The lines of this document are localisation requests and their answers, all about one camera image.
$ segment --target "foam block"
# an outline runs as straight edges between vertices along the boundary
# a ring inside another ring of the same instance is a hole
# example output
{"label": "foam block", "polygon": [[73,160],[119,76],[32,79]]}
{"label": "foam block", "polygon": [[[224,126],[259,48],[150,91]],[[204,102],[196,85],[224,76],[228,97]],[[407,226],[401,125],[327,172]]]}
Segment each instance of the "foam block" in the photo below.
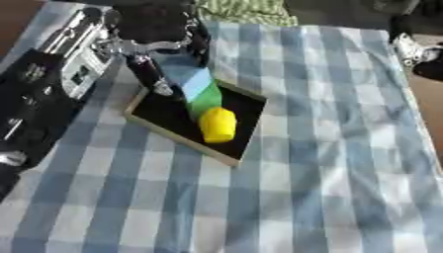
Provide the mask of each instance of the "foam block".
{"label": "foam block", "polygon": [[199,68],[188,54],[154,53],[153,58],[163,69],[167,79],[180,86],[188,103],[192,103],[213,82],[208,68]]}

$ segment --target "table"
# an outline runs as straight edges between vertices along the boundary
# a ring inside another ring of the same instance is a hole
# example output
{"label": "table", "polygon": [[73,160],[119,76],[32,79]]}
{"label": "table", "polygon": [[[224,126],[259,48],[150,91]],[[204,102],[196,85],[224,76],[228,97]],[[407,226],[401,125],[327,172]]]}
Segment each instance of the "table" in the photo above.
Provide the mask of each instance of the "table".
{"label": "table", "polygon": [[[46,4],[0,68],[74,9]],[[241,165],[127,123],[116,62],[0,205],[0,252],[441,251],[441,168],[385,32],[208,27],[214,75],[268,98]]]}

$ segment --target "screw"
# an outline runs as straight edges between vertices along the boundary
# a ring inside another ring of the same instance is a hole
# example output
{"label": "screw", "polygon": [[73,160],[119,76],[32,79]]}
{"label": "screw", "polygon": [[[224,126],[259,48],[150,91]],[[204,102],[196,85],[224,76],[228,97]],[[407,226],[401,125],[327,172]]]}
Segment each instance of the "screw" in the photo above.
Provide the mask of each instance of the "screw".
{"label": "screw", "polygon": [[47,87],[44,89],[44,94],[45,94],[45,95],[50,95],[51,92],[52,92],[52,88],[51,88],[50,86],[47,86]]}

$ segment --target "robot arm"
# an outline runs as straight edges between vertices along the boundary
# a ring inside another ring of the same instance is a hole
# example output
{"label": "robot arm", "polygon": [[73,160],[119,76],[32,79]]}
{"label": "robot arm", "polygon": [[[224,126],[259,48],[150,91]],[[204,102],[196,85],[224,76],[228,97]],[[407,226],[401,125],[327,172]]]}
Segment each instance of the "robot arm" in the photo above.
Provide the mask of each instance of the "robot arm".
{"label": "robot arm", "polygon": [[37,166],[63,136],[117,58],[150,94],[182,99],[150,53],[189,52],[206,66],[211,37],[192,6],[86,8],[0,74],[0,202],[23,170]]}
{"label": "robot arm", "polygon": [[390,43],[399,59],[416,75],[443,81],[443,46],[441,43],[422,45],[412,34],[409,15],[394,16],[390,23]]}

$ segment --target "wooden floor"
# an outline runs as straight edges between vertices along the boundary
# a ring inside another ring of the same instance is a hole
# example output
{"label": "wooden floor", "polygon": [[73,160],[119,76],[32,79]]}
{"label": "wooden floor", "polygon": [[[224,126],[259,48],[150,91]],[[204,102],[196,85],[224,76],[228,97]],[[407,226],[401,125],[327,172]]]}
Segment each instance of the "wooden floor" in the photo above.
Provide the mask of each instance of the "wooden floor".
{"label": "wooden floor", "polygon": [[36,0],[0,0],[0,59],[14,45],[42,4]]}

